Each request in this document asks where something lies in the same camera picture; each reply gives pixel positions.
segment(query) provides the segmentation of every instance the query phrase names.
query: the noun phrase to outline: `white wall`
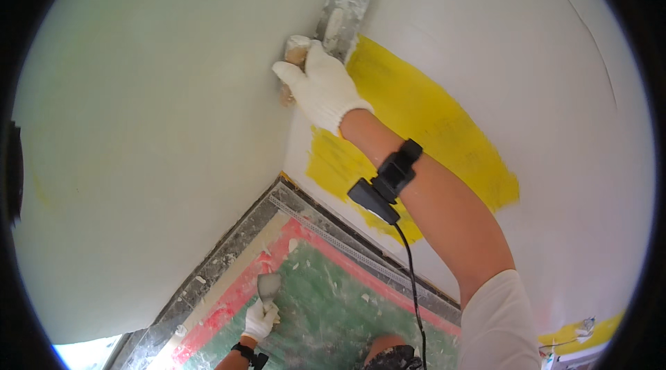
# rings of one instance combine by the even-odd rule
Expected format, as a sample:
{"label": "white wall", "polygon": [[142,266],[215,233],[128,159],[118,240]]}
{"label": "white wall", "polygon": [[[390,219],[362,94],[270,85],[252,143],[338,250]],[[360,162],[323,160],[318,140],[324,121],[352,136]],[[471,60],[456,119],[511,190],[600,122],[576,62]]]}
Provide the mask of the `white wall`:
{"label": "white wall", "polygon": [[[628,304],[654,202],[654,148],[643,87],[604,0],[372,0],[362,33],[443,86],[520,182],[497,213],[540,333]],[[297,113],[285,172],[396,258],[304,172],[310,125]],[[424,241],[417,272],[458,298]]]}
{"label": "white wall", "polygon": [[323,2],[55,2],[14,111],[14,239],[51,341],[151,324],[275,179],[291,110],[270,67]]}

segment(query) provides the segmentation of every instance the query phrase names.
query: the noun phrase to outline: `knee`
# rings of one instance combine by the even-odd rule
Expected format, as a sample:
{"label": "knee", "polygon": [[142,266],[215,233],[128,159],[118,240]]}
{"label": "knee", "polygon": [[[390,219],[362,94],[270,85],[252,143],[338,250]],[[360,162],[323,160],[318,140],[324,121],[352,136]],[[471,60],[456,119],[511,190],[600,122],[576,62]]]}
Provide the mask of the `knee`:
{"label": "knee", "polygon": [[377,337],[374,341],[372,341],[372,345],[370,346],[370,353],[368,353],[368,357],[366,357],[364,365],[370,363],[370,360],[375,358],[385,349],[405,344],[405,340],[403,340],[399,335],[391,334]]}

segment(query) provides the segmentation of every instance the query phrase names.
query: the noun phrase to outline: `trowel handle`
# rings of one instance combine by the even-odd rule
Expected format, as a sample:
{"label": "trowel handle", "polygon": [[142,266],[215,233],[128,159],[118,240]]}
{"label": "trowel handle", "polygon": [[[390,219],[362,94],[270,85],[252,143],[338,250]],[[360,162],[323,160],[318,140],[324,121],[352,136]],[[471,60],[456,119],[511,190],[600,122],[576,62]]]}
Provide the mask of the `trowel handle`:
{"label": "trowel handle", "polygon": [[[308,56],[310,49],[310,38],[307,36],[294,35],[289,36],[287,44],[284,48],[284,61],[293,65],[300,66],[300,69],[305,69],[305,58]],[[289,86],[282,83],[280,89],[280,104],[283,107],[289,107],[296,100],[294,99]]]}

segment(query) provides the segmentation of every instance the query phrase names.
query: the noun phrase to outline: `forearm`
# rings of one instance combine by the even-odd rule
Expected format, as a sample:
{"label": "forearm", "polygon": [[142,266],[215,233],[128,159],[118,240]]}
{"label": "forearm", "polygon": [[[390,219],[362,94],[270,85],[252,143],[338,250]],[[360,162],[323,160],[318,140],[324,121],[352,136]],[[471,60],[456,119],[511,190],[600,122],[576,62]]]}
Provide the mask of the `forearm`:
{"label": "forearm", "polygon": [[[243,335],[240,338],[240,344],[251,349],[256,347],[256,341]],[[240,355],[240,351],[230,351],[229,354],[215,367],[215,370],[247,370],[250,361]]]}
{"label": "forearm", "polygon": [[[346,140],[378,167],[403,139],[366,110],[347,113],[340,125]],[[454,274],[465,308],[488,279],[514,269],[513,258],[495,217],[477,195],[427,154],[413,166],[415,178],[400,193],[425,239]]]}

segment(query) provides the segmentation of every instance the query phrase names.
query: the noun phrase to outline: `white work glove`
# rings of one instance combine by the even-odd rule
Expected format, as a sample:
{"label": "white work glove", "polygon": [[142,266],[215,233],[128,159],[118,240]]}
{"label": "white work glove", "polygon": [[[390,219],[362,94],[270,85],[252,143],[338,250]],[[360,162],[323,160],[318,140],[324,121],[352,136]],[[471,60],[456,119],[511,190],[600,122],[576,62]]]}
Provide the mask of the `white work glove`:
{"label": "white work glove", "polygon": [[317,127],[338,135],[342,118],[355,108],[374,113],[356,91],[344,65],[324,52],[322,43],[312,41],[305,61],[305,73],[288,62],[273,64],[273,72],[289,86],[296,103]]}
{"label": "white work glove", "polygon": [[273,323],[280,322],[278,311],[278,307],[271,302],[266,305],[266,312],[264,313],[264,303],[261,299],[257,299],[254,305],[248,308],[245,315],[243,335],[253,338],[257,343],[264,341],[264,338],[271,333]]}

